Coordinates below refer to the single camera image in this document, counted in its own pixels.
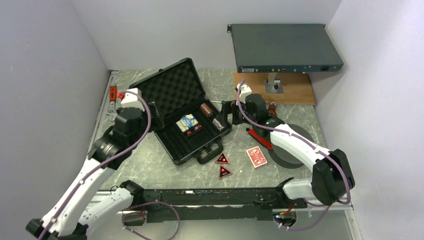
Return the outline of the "red playing card deck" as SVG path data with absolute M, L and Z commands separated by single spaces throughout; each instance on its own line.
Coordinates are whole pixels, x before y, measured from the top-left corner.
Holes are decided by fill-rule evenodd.
M 247 149 L 246 153 L 255 169 L 268 163 L 259 146 Z

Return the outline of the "plywood base board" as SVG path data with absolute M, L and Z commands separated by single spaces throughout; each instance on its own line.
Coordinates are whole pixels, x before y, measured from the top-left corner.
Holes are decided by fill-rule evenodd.
M 264 82 L 267 73 L 234 73 L 234 85 L 245 79 L 253 94 L 260 94 L 266 103 L 276 102 L 286 105 L 316 105 L 309 75 L 306 73 L 277 73 L 283 85 L 283 94 L 267 94 Z

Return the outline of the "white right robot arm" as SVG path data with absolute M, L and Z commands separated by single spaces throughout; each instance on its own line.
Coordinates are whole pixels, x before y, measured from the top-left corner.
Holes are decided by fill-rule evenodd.
M 269 114 L 260 94 L 254 93 L 232 101 L 221 101 L 217 120 L 227 126 L 227 115 L 233 116 L 232 125 L 249 124 L 258 141 L 271 151 L 284 151 L 312 173 L 307 178 L 288 178 L 276 187 L 275 200 L 282 207 L 289 207 L 295 200 L 307 202 L 314 198 L 319 206 L 334 203 L 347 205 L 351 202 L 351 190 L 355 181 L 346 154 L 329 150 L 295 131 L 277 116 Z

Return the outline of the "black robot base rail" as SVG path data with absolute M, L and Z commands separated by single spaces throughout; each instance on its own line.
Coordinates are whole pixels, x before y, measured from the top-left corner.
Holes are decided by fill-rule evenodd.
M 301 198 L 292 200 L 277 187 L 145 189 L 129 209 L 147 212 L 148 223 L 180 220 L 256 219 L 271 221 L 277 210 L 305 209 Z

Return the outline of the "upper red triangle button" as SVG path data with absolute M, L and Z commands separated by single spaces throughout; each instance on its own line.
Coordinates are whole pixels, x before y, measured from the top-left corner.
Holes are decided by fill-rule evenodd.
M 217 160 L 215 161 L 215 163 L 216 163 L 216 164 L 229 165 L 229 164 L 230 164 L 230 161 L 229 161 L 229 159 L 228 159 L 227 155 L 226 155 L 224 152 L 222 152 L 222 153 L 218 156 L 218 158 L 217 158 Z

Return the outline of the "lower red all-in triangle button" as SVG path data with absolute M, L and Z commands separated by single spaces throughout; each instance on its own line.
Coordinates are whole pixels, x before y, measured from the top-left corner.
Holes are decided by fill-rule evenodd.
M 225 166 L 223 166 L 223 165 L 220 165 L 219 166 L 219 174 L 218 174 L 218 179 L 219 180 L 221 180 L 221 179 L 223 179 L 225 177 L 228 177 L 231 174 L 232 174 L 232 172 L 229 169 L 227 169 Z

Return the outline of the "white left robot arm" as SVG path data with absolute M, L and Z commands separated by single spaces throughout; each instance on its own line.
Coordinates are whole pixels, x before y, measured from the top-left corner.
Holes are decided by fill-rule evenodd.
M 56 205 L 42 218 L 33 218 L 25 229 L 39 240 L 86 240 L 107 217 L 120 210 L 139 209 L 144 188 L 126 180 L 106 199 L 88 207 L 102 184 L 128 159 L 147 133 L 164 128 L 156 103 L 124 107 L 114 124 L 98 138 L 83 166 Z

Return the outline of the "blue playing card deck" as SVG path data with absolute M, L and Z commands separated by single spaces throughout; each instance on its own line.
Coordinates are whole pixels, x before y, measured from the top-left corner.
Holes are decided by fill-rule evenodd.
M 199 121 L 194 117 L 193 114 L 183 115 L 180 120 L 176 122 L 176 125 L 183 133 L 187 132 L 190 129 L 193 129 L 198 124 Z

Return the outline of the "black foam-lined carrying case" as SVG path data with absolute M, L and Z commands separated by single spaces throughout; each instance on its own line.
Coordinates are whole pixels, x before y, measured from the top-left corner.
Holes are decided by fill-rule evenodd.
M 199 164 L 218 157 L 223 151 L 222 138 L 228 135 L 231 124 L 218 131 L 212 121 L 219 110 L 206 98 L 193 60 L 184 58 L 172 65 L 131 84 L 137 88 L 146 102 L 155 101 L 164 116 L 165 127 L 154 132 L 175 165 L 182 165 L 195 158 Z M 206 103 L 213 110 L 211 117 L 205 116 L 200 105 Z M 203 129 L 188 137 L 181 132 L 176 122 L 184 115 L 193 114 Z

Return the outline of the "metal device stand bracket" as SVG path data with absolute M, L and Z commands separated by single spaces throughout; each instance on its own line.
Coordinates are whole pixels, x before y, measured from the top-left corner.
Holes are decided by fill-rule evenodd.
M 264 81 L 264 88 L 267 94 L 283 94 L 282 81 L 277 77 L 276 72 L 270 72 Z

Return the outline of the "red dice set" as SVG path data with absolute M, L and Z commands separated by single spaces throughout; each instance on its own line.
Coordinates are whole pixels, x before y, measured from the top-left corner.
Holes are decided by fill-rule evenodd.
M 188 129 L 186 131 L 186 135 L 188 137 L 191 137 L 191 136 L 195 135 L 196 133 L 198 133 L 199 131 L 201 131 L 202 129 L 203 129 L 203 125 L 199 123 L 199 124 L 191 127 L 190 129 Z

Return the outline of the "poker chip roll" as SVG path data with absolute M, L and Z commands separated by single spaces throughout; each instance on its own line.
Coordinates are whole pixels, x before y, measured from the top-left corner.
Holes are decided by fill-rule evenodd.
M 213 123 L 213 125 L 215 126 L 215 128 L 218 130 L 218 131 L 223 131 L 225 128 L 226 128 L 226 126 L 225 125 L 223 125 L 218 119 L 216 119 L 216 118 L 214 118 L 213 120 L 212 120 L 212 123 Z
M 200 110 L 206 117 L 211 117 L 214 114 L 214 111 L 209 107 L 207 103 L 202 103 L 200 105 Z

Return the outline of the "right clear round disc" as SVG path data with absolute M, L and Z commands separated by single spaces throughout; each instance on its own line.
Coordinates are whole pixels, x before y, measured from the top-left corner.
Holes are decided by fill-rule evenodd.
M 279 169 L 275 165 L 267 165 L 265 168 L 266 175 L 270 178 L 275 178 L 279 174 Z

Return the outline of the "grey rack-mount network device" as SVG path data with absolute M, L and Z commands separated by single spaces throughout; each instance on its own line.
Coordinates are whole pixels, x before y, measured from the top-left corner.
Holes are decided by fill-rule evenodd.
M 322 23 L 227 26 L 238 73 L 338 72 L 344 62 Z

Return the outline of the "red-handled adjustable wrench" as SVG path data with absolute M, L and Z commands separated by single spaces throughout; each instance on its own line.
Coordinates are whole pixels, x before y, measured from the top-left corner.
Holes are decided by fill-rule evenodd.
M 109 86 L 109 104 L 107 108 L 106 115 L 108 116 L 109 121 L 114 121 L 118 115 L 116 110 L 116 100 L 117 100 L 118 90 L 115 83 L 111 83 Z

